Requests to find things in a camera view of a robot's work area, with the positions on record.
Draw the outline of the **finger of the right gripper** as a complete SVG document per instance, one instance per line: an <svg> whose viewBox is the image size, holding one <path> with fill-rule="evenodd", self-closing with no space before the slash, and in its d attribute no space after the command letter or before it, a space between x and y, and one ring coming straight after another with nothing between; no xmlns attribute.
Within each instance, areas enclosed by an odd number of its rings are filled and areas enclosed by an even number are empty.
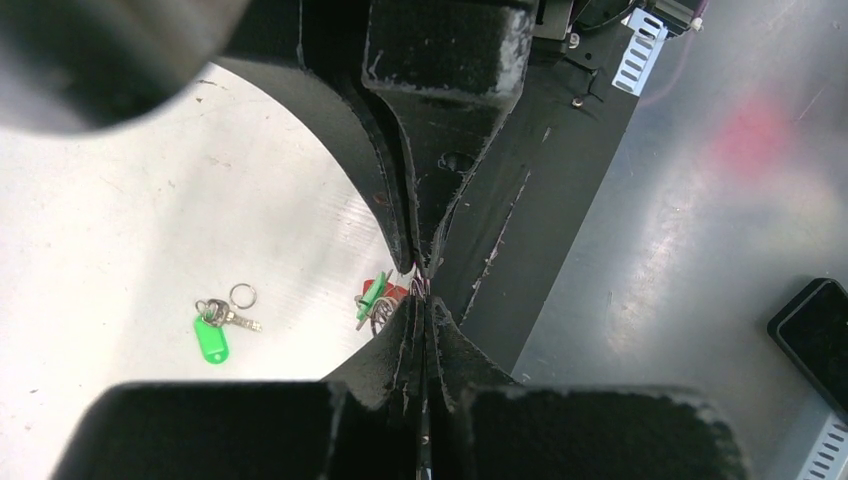
<svg viewBox="0 0 848 480"><path fill-rule="evenodd" d="M534 1L374 1L362 81L397 122L415 262L434 277L453 212L521 96Z"/></svg>
<svg viewBox="0 0 848 480"><path fill-rule="evenodd" d="M252 1L218 65L269 95L313 133L362 197L395 268L413 267L400 132L363 86L367 1Z"/></svg>

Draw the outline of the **large keyring with keys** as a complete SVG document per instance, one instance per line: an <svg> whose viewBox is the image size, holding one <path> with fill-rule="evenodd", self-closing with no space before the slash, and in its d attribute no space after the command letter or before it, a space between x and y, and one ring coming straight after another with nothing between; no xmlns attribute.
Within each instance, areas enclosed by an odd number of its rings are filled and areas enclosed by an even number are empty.
<svg viewBox="0 0 848 480"><path fill-rule="evenodd" d="M354 297L356 331L368 327L373 337L391 321L395 311L408 297L423 298L430 293L430 281L416 266L407 274L393 269L366 279L360 294Z"/></svg>

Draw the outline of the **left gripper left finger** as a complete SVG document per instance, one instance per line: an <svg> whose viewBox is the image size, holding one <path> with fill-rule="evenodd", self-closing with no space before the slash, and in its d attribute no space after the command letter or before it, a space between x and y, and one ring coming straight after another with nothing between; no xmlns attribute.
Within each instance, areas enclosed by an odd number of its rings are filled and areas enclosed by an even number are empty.
<svg viewBox="0 0 848 480"><path fill-rule="evenodd" d="M319 381L131 382L84 413L57 479L411 479L422 303Z"/></svg>

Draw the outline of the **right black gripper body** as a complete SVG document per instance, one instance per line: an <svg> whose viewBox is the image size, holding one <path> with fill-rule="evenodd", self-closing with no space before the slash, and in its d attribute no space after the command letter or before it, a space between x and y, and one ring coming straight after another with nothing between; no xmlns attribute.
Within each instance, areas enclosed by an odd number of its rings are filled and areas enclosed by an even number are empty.
<svg viewBox="0 0 848 480"><path fill-rule="evenodd" d="M110 128L168 102L216 62L252 1L5 1L1 123Z"/></svg>

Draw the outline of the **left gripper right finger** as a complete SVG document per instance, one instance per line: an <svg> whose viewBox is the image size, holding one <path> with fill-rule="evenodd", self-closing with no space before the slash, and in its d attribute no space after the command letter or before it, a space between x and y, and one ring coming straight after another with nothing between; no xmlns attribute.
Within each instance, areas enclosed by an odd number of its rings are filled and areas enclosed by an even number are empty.
<svg viewBox="0 0 848 480"><path fill-rule="evenodd" d="M526 386L423 306L437 479L745 479L728 421L676 386Z"/></svg>

